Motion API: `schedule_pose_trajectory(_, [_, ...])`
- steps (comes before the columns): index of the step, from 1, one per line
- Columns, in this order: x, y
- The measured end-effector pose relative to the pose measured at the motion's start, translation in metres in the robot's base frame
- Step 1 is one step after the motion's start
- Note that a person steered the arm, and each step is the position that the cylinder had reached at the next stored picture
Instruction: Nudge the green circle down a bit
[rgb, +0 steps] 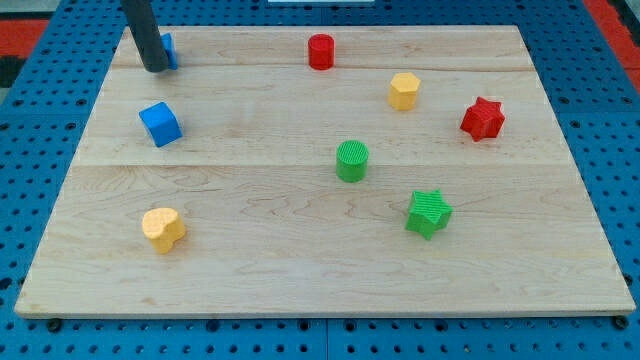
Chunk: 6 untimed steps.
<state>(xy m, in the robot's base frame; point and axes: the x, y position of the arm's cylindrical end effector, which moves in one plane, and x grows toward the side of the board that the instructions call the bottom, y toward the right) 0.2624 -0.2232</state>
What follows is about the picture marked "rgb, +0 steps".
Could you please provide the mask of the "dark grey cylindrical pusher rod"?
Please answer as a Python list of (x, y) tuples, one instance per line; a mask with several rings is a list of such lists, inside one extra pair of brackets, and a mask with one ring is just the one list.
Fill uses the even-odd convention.
[(149, 0), (121, 0), (128, 27), (146, 71), (159, 73), (169, 68), (155, 14)]

